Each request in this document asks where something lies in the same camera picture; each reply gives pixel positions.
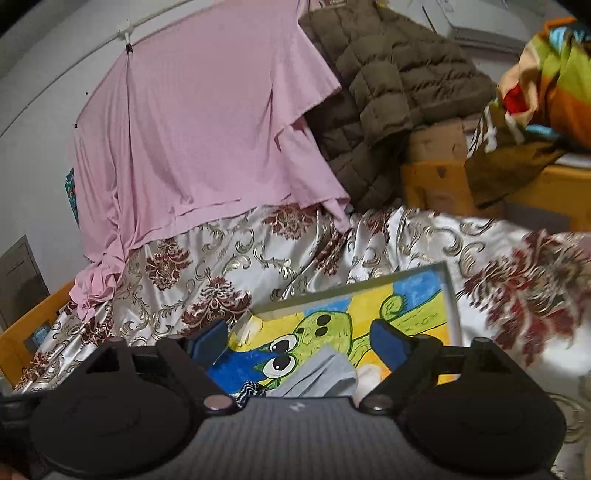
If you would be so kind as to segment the dark dotted sock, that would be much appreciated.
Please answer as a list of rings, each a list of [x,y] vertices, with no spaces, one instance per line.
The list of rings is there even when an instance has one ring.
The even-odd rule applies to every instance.
[[[257,382],[253,381],[246,381],[242,384],[242,387],[238,390],[233,397],[235,397],[235,401],[243,404],[247,400],[253,397],[264,397],[266,395],[266,387],[260,385]]]

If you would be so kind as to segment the floral satin bedspread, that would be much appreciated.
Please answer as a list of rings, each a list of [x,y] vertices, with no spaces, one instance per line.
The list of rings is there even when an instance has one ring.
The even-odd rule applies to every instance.
[[[590,237],[505,220],[400,207],[353,216],[341,234],[329,215],[287,205],[148,243],[90,319],[62,306],[16,391],[59,385],[111,337],[150,345],[273,301],[438,262],[450,271],[464,340],[496,340],[564,412],[557,476],[588,478]]]

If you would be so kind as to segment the brown quilted jacket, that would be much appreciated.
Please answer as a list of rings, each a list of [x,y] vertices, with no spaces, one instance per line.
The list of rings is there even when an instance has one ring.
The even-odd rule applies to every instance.
[[[416,128],[476,114],[495,92],[457,43],[375,1],[308,11],[298,22],[341,84],[305,120],[356,212],[401,197]]]

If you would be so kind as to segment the colourful cartoon blanket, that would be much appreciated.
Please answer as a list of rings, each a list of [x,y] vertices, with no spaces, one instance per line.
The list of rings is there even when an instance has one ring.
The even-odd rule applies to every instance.
[[[565,154],[589,149],[590,28],[556,19],[527,43],[481,113],[465,162],[474,204],[495,204]]]

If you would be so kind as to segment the white air conditioner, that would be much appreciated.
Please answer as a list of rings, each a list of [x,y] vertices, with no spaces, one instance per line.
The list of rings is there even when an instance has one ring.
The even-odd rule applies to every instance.
[[[420,2],[439,35],[462,46],[520,53],[539,30],[548,1],[431,0]]]

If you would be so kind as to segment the wooden side ledge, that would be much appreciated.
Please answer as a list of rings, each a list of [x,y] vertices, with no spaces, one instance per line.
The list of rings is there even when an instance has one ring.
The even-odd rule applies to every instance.
[[[589,232],[590,194],[589,169],[551,165],[505,198],[507,217],[531,230]]]

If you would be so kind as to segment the white clothes line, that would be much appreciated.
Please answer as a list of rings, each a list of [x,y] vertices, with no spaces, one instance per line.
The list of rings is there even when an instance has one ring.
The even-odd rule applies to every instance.
[[[183,1],[43,1],[1,41],[1,131],[62,75]]]

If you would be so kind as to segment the grey face mask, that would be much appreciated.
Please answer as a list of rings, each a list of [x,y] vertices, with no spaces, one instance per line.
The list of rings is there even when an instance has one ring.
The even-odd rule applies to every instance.
[[[358,374],[345,354],[331,346],[297,368],[280,386],[267,391],[273,398],[322,398],[352,396],[358,385]]]

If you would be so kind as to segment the colourful wall sticker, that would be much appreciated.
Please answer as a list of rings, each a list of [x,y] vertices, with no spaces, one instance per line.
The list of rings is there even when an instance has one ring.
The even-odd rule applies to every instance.
[[[74,169],[70,169],[66,174],[64,188],[67,194],[68,202],[76,224],[79,224],[77,197],[75,191]]]

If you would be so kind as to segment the dark door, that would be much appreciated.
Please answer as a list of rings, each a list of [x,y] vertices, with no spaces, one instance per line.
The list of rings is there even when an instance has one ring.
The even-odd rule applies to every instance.
[[[50,293],[23,235],[0,261],[1,329],[6,330]]]

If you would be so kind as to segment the pink hanging sheet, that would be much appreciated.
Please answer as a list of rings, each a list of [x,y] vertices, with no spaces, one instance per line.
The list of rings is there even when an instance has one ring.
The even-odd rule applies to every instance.
[[[303,8],[193,13],[120,55],[89,97],[73,132],[81,319],[113,297],[132,250],[205,222],[294,203],[348,230],[348,193],[304,119],[339,81],[298,25]]]

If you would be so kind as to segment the grey tray with cartoon drawing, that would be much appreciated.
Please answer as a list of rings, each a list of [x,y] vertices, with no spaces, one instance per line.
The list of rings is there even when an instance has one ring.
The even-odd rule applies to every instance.
[[[370,344],[377,319],[408,336],[462,343],[449,270],[436,263],[250,310],[207,373],[228,394],[246,382],[273,389],[329,345],[353,367],[373,367],[384,379],[390,371]]]

